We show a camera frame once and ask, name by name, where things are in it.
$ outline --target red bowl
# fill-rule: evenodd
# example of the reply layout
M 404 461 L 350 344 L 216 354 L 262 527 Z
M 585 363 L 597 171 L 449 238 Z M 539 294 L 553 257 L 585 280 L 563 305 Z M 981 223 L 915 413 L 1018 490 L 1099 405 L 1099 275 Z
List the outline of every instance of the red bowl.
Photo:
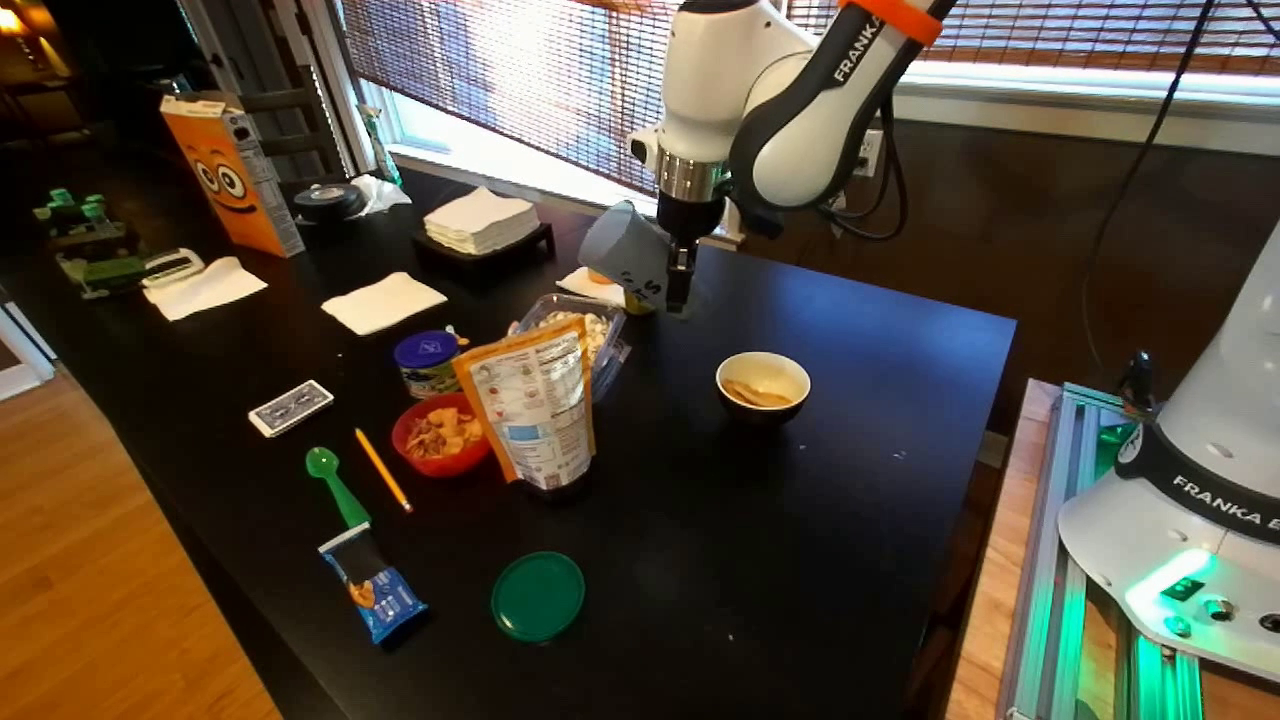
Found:
M 429 482 L 450 482 L 485 463 L 487 437 L 466 396 L 433 396 L 398 413 L 390 449 Z

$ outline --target cable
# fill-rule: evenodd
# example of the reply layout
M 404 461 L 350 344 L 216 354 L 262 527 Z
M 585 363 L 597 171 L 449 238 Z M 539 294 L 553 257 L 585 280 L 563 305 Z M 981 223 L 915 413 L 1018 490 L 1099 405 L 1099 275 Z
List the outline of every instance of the cable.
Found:
M 895 240 L 907 227 L 907 176 L 905 176 L 905 160 L 895 153 L 895 117 L 892 117 L 892 92 L 882 92 L 878 102 L 878 123 L 882 123 L 882 176 L 872 192 L 872 201 L 863 208 L 850 212 L 821 212 L 831 227 L 839 227 L 850 240 Z M 872 220 L 887 197 L 887 183 L 895 192 L 895 212 L 887 227 L 863 227 L 863 220 Z
M 1111 197 L 1103 220 L 1094 223 L 1094 234 L 1093 234 L 1093 240 L 1087 240 L 1087 253 L 1083 253 L 1083 265 L 1081 265 L 1081 324 L 1083 324 L 1083 344 L 1087 344 L 1087 355 L 1093 355 L 1094 373 L 1103 373 L 1103 355 L 1099 355 L 1099 350 L 1094 350 L 1093 312 L 1087 312 L 1087 305 L 1093 305 L 1093 267 L 1094 267 L 1094 257 L 1099 257 L 1099 249 L 1103 249 L 1103 240 L 1107 240 L 1107 227 L 1111 227 L 1120 205 L 1128 201 L 1128 189 L 1133 189 L 1138 163 L 1143 163 L 1148 153 L 1157 150 L 1157 136 L 1160 136 L 1162 117 L 1169 117 L 1169 109 L 1170 109 L 1170 96 L 1175 96 L 1175 87 L 1183 85 L 1183 76 L 1187 76 L 1187 69 L 1191 69 L 1191 56 L 1196 56 L 1196 50 L 1201 50 L 1201 39 L 1203 39 L 1209 16 L 1213 16 L 1213 0 L 1201 4 L 1196 28 L 1191 28 L 1191 35 L 1187 35 L 1183 56 L 1175 60 L 1175 71 L 1170 71 L 1169 92 L 1162 92 L 1162 102 L 1160 102 L 1160 109 L 1157 109 L 1157 122 L 1150 122 L 1143 144 L 1133 153 L 1128 171 L 1124 171 L 1124 180 L 1120 180 L 1120 192 Z
M 1268 19 L 1268 13 L 1255 0 L 1244 0 L 1253 16 L 1280 39 L 1280 28 Z

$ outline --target green lid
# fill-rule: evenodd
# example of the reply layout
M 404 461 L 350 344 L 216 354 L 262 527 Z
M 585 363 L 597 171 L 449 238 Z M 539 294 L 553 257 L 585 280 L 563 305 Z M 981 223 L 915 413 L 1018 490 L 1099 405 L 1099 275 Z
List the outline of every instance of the green lid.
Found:
M 513 640 L 544 645 L 575 620 L 585 597 L 587 582 L 570 556 L 529 554 L 496 576 L 487 608 Z

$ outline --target window blinds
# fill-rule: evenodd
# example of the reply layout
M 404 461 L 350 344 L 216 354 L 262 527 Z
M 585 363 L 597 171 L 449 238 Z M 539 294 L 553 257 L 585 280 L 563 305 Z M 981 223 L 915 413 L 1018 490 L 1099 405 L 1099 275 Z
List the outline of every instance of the window blinds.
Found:
M 341 0 L 350 69 L 633 189 L 659 122 L 667 13 L 575 0 Z
M 334 0 L 356 76 L 520 144 L 652 189 L 628 136 L 659 122 L 671 4 Z M 823 32 L 834 0 L 775 0 Z M 1201 0 L 956 0 L 924 60 L 1175 69 Z M 1191 71 L 1280 76 L 1280 0 L 1220 0 Z
M 809 32 L 823 32 L 831 0 L 780 0 Z M 956 0 L 924 60 L 1175 69 L 1203 0 Z M 1280 76 L 1280 0 L 1220 0 L 1191 71 Z

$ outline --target green spoon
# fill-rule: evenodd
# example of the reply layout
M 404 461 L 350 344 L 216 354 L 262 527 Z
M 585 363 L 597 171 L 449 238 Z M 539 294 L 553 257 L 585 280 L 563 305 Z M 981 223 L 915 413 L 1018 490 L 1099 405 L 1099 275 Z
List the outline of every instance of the green spoon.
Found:
M 320 482 L 342 515 L 349 527 L 369 526 L 369 509 L 349 494 L 349 483 L 334 475 L 334 454 L 315 446 L 309 449 L 309 475 Z

